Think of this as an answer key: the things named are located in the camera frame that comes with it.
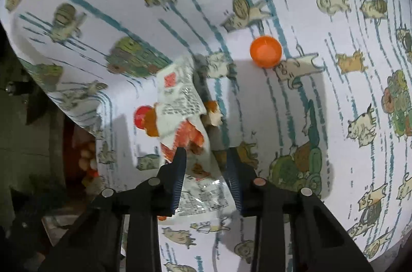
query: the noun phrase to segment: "orange plastic cup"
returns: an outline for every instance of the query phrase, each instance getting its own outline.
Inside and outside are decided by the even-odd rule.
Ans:
[[[271,36],[260,36],[251,44],[251,57],[261,68],[273,68],[282,58],[282,46]]]

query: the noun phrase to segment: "orange bowl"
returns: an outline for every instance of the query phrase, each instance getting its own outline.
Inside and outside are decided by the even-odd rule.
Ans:
[[[251,57],[261,68],[273,68],[282,58],[282,46],[271,36],[260,36],[251,44]]]

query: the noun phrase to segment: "red square logo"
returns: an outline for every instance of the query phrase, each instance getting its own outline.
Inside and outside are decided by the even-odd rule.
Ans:
[[[171,74],[164,77],[164,87],[174,87],[176,85],[176,73],[172,72]]]

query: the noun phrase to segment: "white fabric with cartoon print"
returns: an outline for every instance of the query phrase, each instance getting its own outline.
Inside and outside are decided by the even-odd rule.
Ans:
[[[134,188],[173,152],[148,119],[156,118],[155,75],[191,54],[203,60],[202,101],[208,110],[217,101],[223,115],[223,124],[208,130],[219,163],[225,148],[237,147],[242,161],[275,185],[310,187],[369,260],[411,227],[411,0],[1,4],[24,67],[98,139],[104,185]],[[283,47],[273,70],[251,61],[249,46],[260,35]],[[189,121],[182,125],[201,139]],[[253,219],[167,222],[159,221],[165,271],[249,269]]]

